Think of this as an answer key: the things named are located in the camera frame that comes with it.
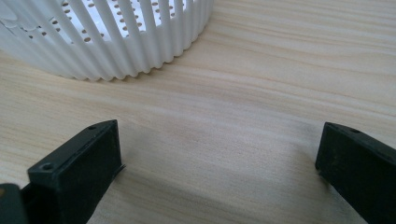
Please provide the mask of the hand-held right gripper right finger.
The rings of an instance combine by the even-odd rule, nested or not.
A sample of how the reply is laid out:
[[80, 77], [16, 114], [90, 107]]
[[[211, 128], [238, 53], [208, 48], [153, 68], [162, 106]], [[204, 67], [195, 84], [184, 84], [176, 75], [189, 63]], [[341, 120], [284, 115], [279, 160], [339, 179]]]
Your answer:
[[396, 149], [327, 122], [315, 167], [368, 224], [396, 224]]

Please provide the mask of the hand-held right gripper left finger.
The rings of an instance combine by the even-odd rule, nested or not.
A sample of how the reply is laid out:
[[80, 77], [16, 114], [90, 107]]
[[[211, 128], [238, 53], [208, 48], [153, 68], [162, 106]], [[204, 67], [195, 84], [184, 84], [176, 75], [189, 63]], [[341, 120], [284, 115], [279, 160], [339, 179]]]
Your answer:
[[87, 127], [28, 169], [29, 222], [86, 224], [123, 168], [118, 122]]

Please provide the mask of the white plastic basket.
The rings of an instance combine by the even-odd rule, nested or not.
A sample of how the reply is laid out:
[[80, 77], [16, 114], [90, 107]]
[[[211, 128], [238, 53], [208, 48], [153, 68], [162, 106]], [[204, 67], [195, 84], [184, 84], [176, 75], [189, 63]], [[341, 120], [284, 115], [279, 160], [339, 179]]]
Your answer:
[[172, 62], [214, 0], [0, 0], [0, 50], [53, 75], [124, 79]]

